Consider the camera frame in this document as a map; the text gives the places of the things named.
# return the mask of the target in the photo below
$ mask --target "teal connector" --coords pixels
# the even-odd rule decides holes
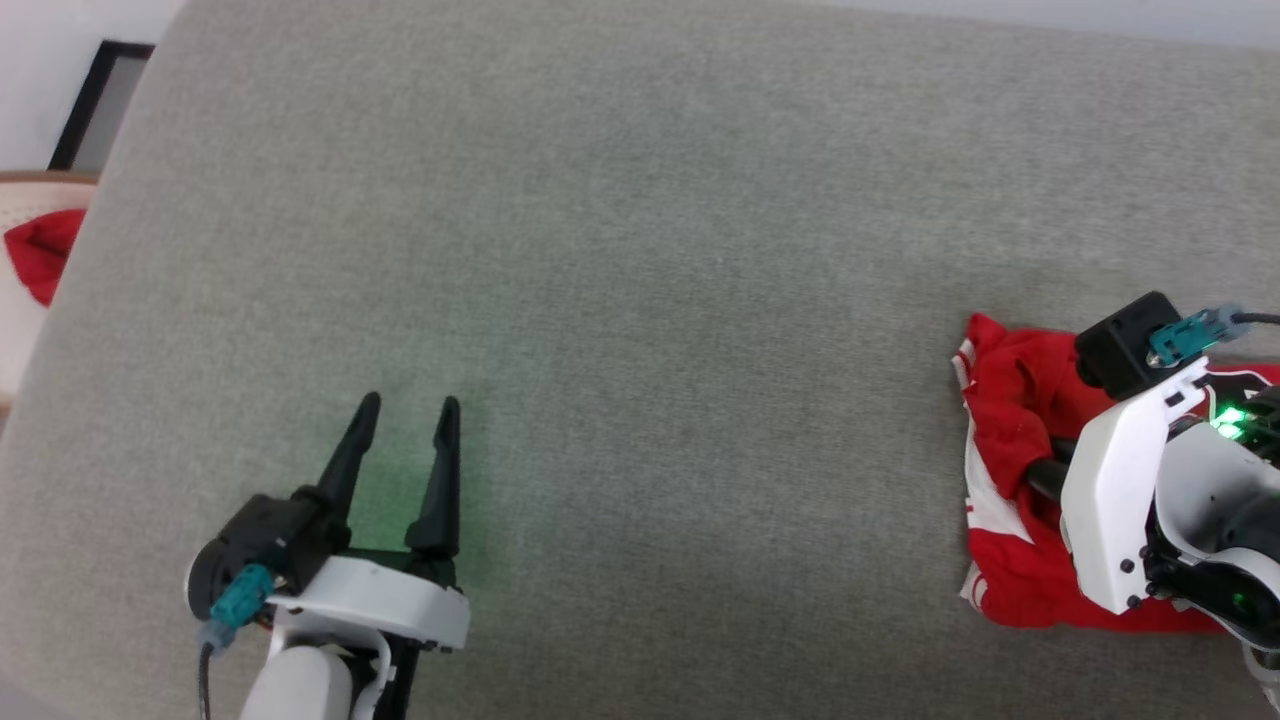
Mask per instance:
[[[270,570],[261,565],[247,565],[214,603],[209,612],[210,620],[201,626],[197,642],[212,646],[215,656],[221,655],[236,641],[236,632],[248,625],[262,610],[274,589],[275,578]]]
[[[1174,368],[1219,342],[1230,342],[1245,334],[1248,324],[1234,320],[1239,313],[1239,305],[1208,307],[1160,328],[1151,334],[1147,364],[1152,368]]]

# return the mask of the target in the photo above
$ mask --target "gray fabric surface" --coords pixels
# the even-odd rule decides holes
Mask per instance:
[[[1280,309],[1280,56],[713,0],[196,0],[0,442],[0,667],[193,716],[196,550],[463,407],[466,652],[413,717],[1265,717],[1221,637],[991,625],[969,313]],[[1260,332],[1236,352],[1276,354]],[[215,662],[218,717],[260,666]]]

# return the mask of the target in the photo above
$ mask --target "gray couch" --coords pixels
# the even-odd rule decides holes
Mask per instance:
[[[731,0],[195,0],[0,442],[0,671],[193,716],[182,580],[314,480],[393,547],[463,409],[413,717],[1266,717],[1225,637],[956,592],[966,316],[1280,309],[1280,56]],[[1238,348],[1275,354],[1280,336]],[[214,664],[233,717],[264,651]]]

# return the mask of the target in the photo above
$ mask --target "white wall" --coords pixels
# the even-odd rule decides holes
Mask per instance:
[[[183,3],[0,0],[0,170],[49,167],[99,44],[155,44]]]
[[[1280,49],[1280,0],[808,0],[1001,23]]]

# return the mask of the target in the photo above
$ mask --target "green led light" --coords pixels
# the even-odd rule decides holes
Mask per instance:
[[[1217,418],[1213,418],[1213,424],[1220,425],[1222,423],[1233,424],[1239,423],[1245,418],[1244,411],[1238,407],[1226,407]]]

